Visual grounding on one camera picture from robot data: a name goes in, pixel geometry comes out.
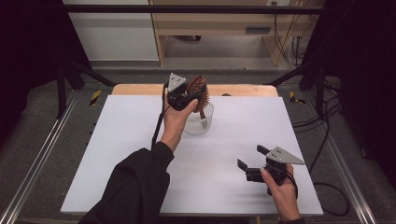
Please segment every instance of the white table surface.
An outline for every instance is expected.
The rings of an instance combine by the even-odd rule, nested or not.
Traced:
[[[237,167],[263,167],[257,145],[282,147],[304,160],[280,97],[211,96],[214,115],[200,135],[183,133],[168,167],[171,184],[162,216],[262,216],[276,214],[263,183],[247,182]],[[84,215],[102,197],[117,163],[141,147],[150,148],[161,96],[110,95],[96,124],[61,212]],[[158,139],[161,138],[163,125]],[[305,165],[293,165],[303,215],[322,215]]]

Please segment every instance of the hand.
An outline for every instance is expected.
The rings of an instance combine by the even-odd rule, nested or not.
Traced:
[[[293,175],[293,167],[287,164],[288,171]],[[298,210],[296,193],[291,181],[286,178],[282,186],[278,186],[272,176],[261,168],[262,179],[271,190],[276,210],[282,222],[293,221],[301,218]]]
[[[186,108],[181,111],[175,110],[169,106],[167,97],[165,96],[165,114],[163,116],[164,130],[161,141],[168,145],[172,152],[175,152],[181,135],[183,134],[184,126],[186,126],[187,117],[198,105],[198,100],[191,101]]]

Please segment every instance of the black sleeve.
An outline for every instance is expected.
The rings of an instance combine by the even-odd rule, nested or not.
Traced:
[[[102,199],[79,223],[155,223],[169,187],[166,169],[173,158],[162,142],[151,151],[141,148],[132,153],[117,164]]]
[[[293,221],[288,221],[288,222],[279,222],[279,224],[305,224],[304,218],[299,218]]]

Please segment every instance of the brown brush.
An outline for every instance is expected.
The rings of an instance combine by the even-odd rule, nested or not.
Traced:
[[[188,85],[186,92],[187,94],[199,91],[206,84],[206,78],[202,76],[196,76]],[[209,103],[209,90],[206,87],[206,90],[201,94],[201,97],[198,99],[198,105],[194,110],[194,113],[199,112],[201,119],[205,119],[204,108]],[[206,128],[207,122],[203,122],[203,127]]]

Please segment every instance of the wire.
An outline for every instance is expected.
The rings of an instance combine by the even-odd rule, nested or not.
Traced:
[[[314,160],[313,160],[311,166],[309,167],[309,174],[312,173],[312,170],[313,170],[313,168],[314,168],[316,162],[318,161],[318,157],[319,157],[319,155],[321,154],[321,152],[322,152],[322,150],[323,150],[323,148],[324,148],[325,143],[327,142],[327,137],[329,136],[329,132],[330,132],[330,121],[329,121],[329,114],[330,114],[330,111],[331,111],[333,108],[335,108],[336,106],[340,105],[340,104],[336,104],[336,105],[332,106],[329,110],[328,110],[327,107],[328,107],[329,102],[330,102],[331,100],[337,99],[337,98],[338,98],[338,96],[336,95],[336,96],[330,98],[328,101],[326,101],[326,105],[325,105],[325,111],[326,111],[326,113],[325,113],[325,122],[326,122],[326,124],[327,124],[327,130],[326,130],[325,136],[324,136],[324,138],[323,138],[323,141],[322,141],[322,143],[321,143],[321,145],[320,145],[320,147],[319,147],[318,153],[317,153],[317,155],[315,156],[315,158],[314,158]],[[325,211],[325,212],[327,212],[327,213],[329,213],[329,214],[331,214],[331,215],[338,216],[338,217],[345,216],[346,214],[349,213],[349,210],[350,210],[350,203],[349,203],[349,200],[348,200],[347,196],[344,194],[343,191],[341,191],[341,190],[340,190],[339,188],[337,188],[336,186],[331,185],[331,184],[328,184],[328,183],[315,182],[315,183],[313,183],[313,184],[314,184],[314,186],[322,185],[322,186],[327,186],[327,187],[330,187],[330,188],[332,188],[332,189],[337,190],[338,192],[341,193],[341,195],[343,196],[343,198],[344,198],[344,200],[345,200],[345,202],[346,202],[346,210],[345,210],[344,212],[342,212],[342,213],[335,213],[335,212],[332,212],[332,211],[330,211],[329,209],[327,209],[327,208],[321,206],[321,208],[323,209],[323,211]]]
[[[297,182],[294,179],[294,176],[291,174],[291,172],[287,171],[286,177],[288,180],[290,180],[291,184],[294,186],[294,190],[296,192],[296,198],[298,198],[298,187],[297,187]]]
[[[333,114],[335,114],[336,112],[339,111],[339,110],[337,110],[337,111],[332,112],[332,110],[333,110],[335,107],[339,106],[339,105],[340,105],[340,104],[337,104],[337,105],[332,106],[332,107],[329,109],[329,111],[327,111],[326,113],[328,113],[330,116],[332,116]],[[309,119],[309,120],[301,121],[301,122],[296,122],[296,123],[292,124],[292,127],[293,127],[293,128],[305,127],[305,126],[308,126],[309,124],[315,123],[315,122],[318,121],[318,120],[320,120],[320,117],[314,116],[313,118],[311,118],[311,119]]]
[[[165,84],[163,84],[163,106],[161,108],[161,113],[158,116],[158,121],[157,121],[157,126],[155,128],[155,132],[154,135],[152,136],[151,139],[151,149],[154,148],[154,145],[157,143],[157,138],[158,138],[158,132],[160,131],[161,128],[161,124],[163,123],[163,116],[165,115],[165,112],[169,109],[169,107],[171,107],[170,105],[168,107],[166,107],[165,109],[165,89],[168,87],[168,82],[166,82]]]
[[[334,85],[332,85],[327,78],[324,78],[324,84],[325,84],[325,88],[328,90],[332,90],[335,91],[337,94],[341,91],[341,89],[334,87]]]
[[[294,23],[297,21],[297,19],[299,17],[300,17],[300,15],[297,15],[297,16],[295,14],[293,15],[289,29],[286,32],[286,36],[289,36],[292,26],[294,25]],[[277,14],[274,14],[274,40],[275,40],[277,48],[280,50],[280,53],[283,56],[283,58],[285,59],[286,63],[288,63],[294,67],[295,64],[293,64],[293,62],[288,59],[288,57],[285,53],[284,44],[282,44],[282,41],[280,40],[279,33],[277,32]]]
[[[339,112],[339,111],[341,111],[341,110],[338,109],[338,110],[332,112],[332,113],[330,114],[330,116],[334,115],[335,113],[337,113],[337,112]],[[299,131],[299,132],[294,132],[294,133],[306,133],[306,132],[311,131],[312,129],[314,129],[314,128],[320,126],[320,125],[322,125],[324,122],[325,122],[325,121],[323,120],[321,123],[319,123],[319,124],[317,124],[317,125],[315,125],[315,126],[309,128],[309,129],[306,129],[306,130],[303,130],[303,131]]]
[[[291,49],[292,49],[292,51],[293,51],[293,55],[294,55],[294,57],[297,59],[302,59],[303,57],[304,57],[304,54],[305,53],[299,53],[298,52],[298,50],[299,50],[299,48],[300,48],[300,40],[301,40],[301,37],[300,36],[297,36],[297,47],[296,47],[296,50],[294,51],[294,37],[293,37],[293,39],[291,40]]]
[[[291,62],[291,57],[290,57],[290,48],[289,48],[289,61]]]
[[[317,15],[309,15],[311,21],[318,21]]]
[[[347,196],[345,195],[345,193],[343,191],[341,191],[339,188],[337,188],[334,185],[331,185],[331,184],[328,184],[328,183],[324,183],[324,182],[315,182],[314,186],[317,186],[317,185],[327,186],[327,187],[330,187],[332,189],[337,190],[343,196],[344,200],[346,201],[346,210],[344,212],[342,212],[342,213],[332,212],[329,209],[323,207],[323,205],[322,205],[321,208],[323,209],[323,211],[325,211],[325,212],[327,212],[329,214],[332,214],[333,216],[337,216],[337,217],[343,217],[349,212],[349,210],[350,210],[349,200],[348,200]]]

